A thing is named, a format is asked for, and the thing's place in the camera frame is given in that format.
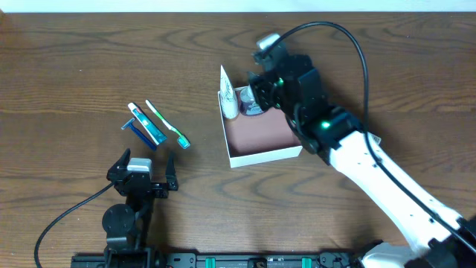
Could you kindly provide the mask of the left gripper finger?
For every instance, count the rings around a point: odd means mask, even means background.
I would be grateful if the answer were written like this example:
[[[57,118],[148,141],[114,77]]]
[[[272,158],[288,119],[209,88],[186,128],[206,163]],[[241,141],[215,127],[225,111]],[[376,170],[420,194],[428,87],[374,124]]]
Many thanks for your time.
[[[176,176],[176,169],[174,165],[174,158],[175,158],[175,153],[171,152],[167,160],[167,166],[165,171],[167,189],[169,191],[177,191],[179,189],[179,183]]]
[[[127,165],[129,164],[131,150],[127,148],[122,156],[112,165],[113,172],[122,172],[127,170]]]

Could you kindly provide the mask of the clear blue sanitizer bottle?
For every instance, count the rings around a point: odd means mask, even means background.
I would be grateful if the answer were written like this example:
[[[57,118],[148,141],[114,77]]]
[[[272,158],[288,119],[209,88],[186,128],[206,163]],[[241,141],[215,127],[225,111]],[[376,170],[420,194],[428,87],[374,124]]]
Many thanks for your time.
[[[239,111],[244,116],[252,117],[263,114],[263,111],[254,99],[254,94],[250,86],[242,88],[242,90],[239,92],[239,100]]]

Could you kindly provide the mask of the small toothpaste tube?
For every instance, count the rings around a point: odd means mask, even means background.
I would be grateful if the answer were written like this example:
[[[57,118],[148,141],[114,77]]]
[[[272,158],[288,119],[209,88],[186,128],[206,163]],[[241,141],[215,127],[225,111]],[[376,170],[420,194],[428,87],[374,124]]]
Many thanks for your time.
[[[157,126],[150,120],[150,118],[145,114],[142,108],[140,108],[134,102],[129,103],[127,106],[130,109],[131,113],[147,131],[148,135],[153,140],[155,145],[159,145],[167,140],[165,134],[163,134],[163,132],[160,131],[159,128],[157,128]]]

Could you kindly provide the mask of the white floral lotion tube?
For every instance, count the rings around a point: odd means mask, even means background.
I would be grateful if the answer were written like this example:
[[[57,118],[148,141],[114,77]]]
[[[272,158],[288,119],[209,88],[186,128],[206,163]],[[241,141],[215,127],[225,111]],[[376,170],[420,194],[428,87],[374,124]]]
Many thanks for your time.
[[[220,66],[219,99],[222,115],[229,120],[235,119],[239,114],[238,99],[223,66]]]

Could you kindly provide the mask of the green white soap packet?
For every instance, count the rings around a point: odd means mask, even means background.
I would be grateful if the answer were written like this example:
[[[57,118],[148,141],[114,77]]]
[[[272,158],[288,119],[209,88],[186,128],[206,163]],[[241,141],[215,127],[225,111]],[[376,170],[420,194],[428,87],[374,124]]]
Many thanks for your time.
[[[381,141],[382,141],[382,139],[380,137],[378,137],[377,135],[374,135],[374,134],[372,134],[372,138],[377,144],[380,144]]]

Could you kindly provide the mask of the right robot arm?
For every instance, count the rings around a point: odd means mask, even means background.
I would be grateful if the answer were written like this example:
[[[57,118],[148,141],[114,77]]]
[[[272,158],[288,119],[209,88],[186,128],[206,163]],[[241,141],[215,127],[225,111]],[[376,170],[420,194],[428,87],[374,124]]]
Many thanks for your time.
[[[249,83],[261,110],[280,109],[303,147],[357,184],[400,230],[408,247],[380,243],[361,267],[474,267],[475,220],[466,220],[418,185],[346,109],[327,100],[310,57],[261,41]]]

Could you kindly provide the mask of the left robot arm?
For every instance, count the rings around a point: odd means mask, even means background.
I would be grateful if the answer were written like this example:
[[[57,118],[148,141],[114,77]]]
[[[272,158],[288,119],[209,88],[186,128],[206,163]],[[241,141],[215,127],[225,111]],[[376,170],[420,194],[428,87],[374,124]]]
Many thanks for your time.
[[[132,158],[129,149],[109,168],[106,178],[126,198],[111,206],[102,219],[106,232],[105,268],[165,267],[164,256],[147,245],[147,235],[156,199],[168,198],[179,183],[175,154],[167,160],[165,182],[152,181],[152,160]]]

